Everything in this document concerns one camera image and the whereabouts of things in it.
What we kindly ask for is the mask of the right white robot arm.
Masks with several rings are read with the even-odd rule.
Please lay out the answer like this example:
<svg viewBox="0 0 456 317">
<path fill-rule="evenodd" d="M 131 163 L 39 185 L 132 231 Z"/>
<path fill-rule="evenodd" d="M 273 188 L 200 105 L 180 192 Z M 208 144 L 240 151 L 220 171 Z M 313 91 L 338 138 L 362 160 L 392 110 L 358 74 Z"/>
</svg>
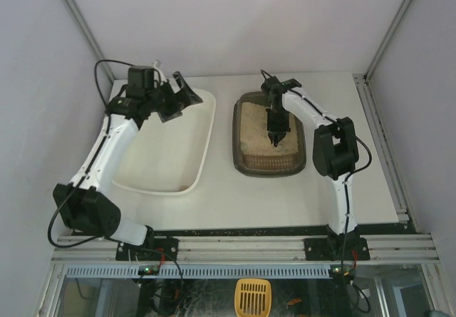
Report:
<svg viewBox="0 0 456 317">
<path fill-rule="evenodd" d="M 357 226 L 351 203 L 352 176 L 359 161 L 353 121 L 328 113 L 296 79 L 281 81 L 265 71 L 261 74 L 264 77 L 261 91 L 269 105 L 267 134 L 271 144 L 276 147 L 291 131 L 290 115 L 314 126 L 312 162 L 334 193 L 328 227 L 337 236 L 352 232 Z"/>
</svg>

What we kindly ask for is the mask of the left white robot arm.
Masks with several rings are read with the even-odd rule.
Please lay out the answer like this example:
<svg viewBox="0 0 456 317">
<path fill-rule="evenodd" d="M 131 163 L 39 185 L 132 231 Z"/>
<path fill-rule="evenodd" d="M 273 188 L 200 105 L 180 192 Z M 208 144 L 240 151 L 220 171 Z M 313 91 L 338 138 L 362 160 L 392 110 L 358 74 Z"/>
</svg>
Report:
<svg viewBox="0 0 456 317">
<path fill-rule="evenodd" d="M 52 236 L 53 225 L 61 218 L 65 227 L 87 234 L 89 241 L 104 238 L 153 249 L 153 228 L 124 217 L 108 192 L 124 152 L 152 114 L 166 123 L 182 116 L 185 108 L 202 103 L 181 72 L 175 71 L 172 77 L 178 91 L 158 66 L 129 64 L 127 83 L 112 100 L 103 100 L 103 126 L 85 162 L 68 184 L 57 184 L 53 190 L 56 210 L 47 230 L 52 246 L 64 248 Z"/>
</svg>

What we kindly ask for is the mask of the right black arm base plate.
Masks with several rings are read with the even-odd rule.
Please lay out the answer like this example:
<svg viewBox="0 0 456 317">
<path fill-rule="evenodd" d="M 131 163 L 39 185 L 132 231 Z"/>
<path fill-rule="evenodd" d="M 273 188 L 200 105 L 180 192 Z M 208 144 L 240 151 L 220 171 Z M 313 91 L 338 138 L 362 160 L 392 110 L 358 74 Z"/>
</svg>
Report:
<svg viewBox="0 0 456 317">
<path fill-rule="evenodd" d="M 371 259 L 367 240 L 357 238 L 333 240 L 330 237 L 304 239 L 304 251 L 308 261 L 367 261 Z"/>
</svg>

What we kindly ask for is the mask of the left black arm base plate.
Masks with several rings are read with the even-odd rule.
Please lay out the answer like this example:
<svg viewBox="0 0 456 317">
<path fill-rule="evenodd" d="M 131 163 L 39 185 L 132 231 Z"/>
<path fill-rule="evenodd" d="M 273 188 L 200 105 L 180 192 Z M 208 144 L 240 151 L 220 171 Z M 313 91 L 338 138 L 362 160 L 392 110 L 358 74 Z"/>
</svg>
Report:
<svg viewBox="0 0 456 317">
<path fill-rule="evenodd" d="M 158 237 L 151 249 L 145 246 L 133 246 L 119 243 L 116 249 L 116 261 L 172 261 L 177 259 L 179 240 L 174 237 Z"/>
</svg>

